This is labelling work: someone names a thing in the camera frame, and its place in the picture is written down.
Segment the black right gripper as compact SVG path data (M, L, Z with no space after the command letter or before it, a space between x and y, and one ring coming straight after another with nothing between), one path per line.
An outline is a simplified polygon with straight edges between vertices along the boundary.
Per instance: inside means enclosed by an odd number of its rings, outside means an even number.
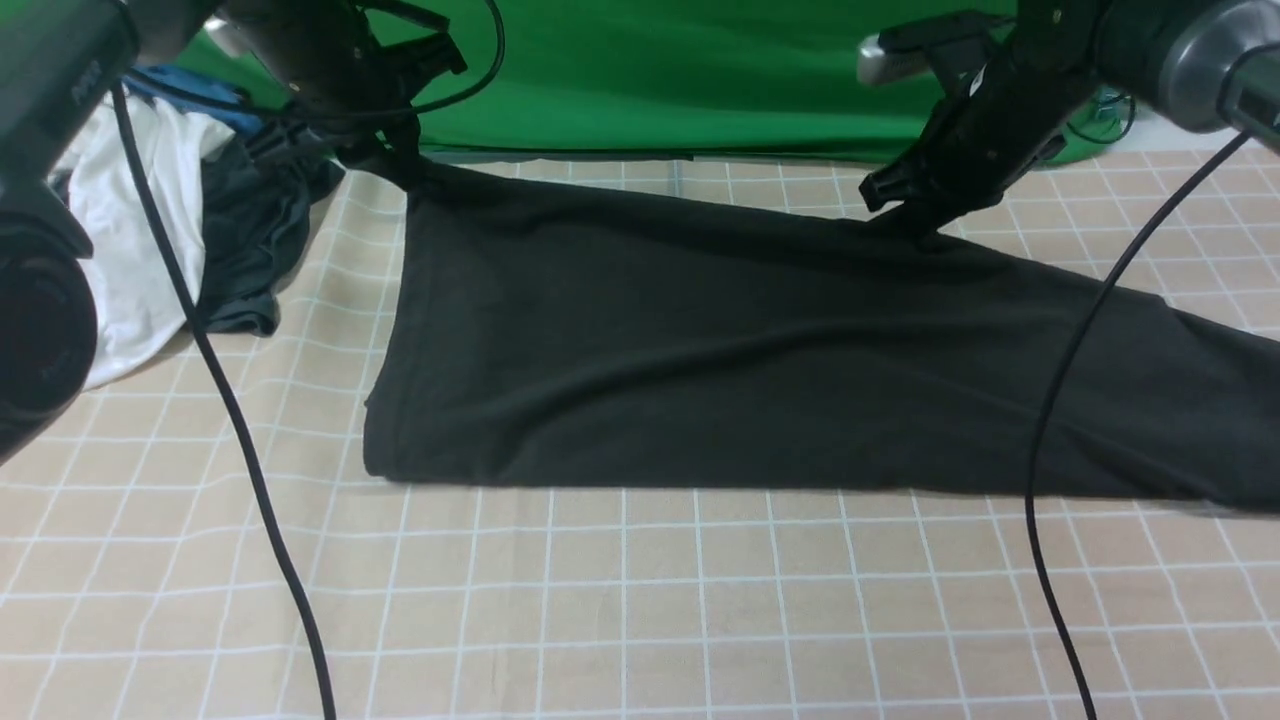
M1000 202L1012 183L1066 147L1066 123L1098 87L1089 69L1043 69L998 50L934 106L916 142L861 182L869 210L896 205L869 219L869 229L927 238Z

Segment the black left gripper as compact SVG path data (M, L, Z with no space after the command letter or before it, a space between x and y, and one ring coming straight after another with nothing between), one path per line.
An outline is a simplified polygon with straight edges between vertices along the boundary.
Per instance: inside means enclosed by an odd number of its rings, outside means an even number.
M242 20L239 33L317 135L338 143L344 168L404 191L420 182L412 96L468 68L449 35L384 47L366 20Z

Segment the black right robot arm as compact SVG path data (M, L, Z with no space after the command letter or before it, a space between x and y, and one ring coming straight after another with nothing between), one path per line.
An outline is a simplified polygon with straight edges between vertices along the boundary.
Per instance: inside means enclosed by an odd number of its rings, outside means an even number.
M1233 128L1277 147L1275 1L1020 1L882 29L858 77L925 72L943 88L920 137L860 186L879 232L916 238L998 204L1065 143L1102 87L1197 135Z

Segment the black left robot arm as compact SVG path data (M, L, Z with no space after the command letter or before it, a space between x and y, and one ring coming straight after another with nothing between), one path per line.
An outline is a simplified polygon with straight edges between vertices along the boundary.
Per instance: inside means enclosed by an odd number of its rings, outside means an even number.
M465 69L443 15L407 1L19 1L3 9L3 459L83 389L93 245L49 187L128 70L168 63L211 18L291 91L325 149L389 179L415 169L413 99Z

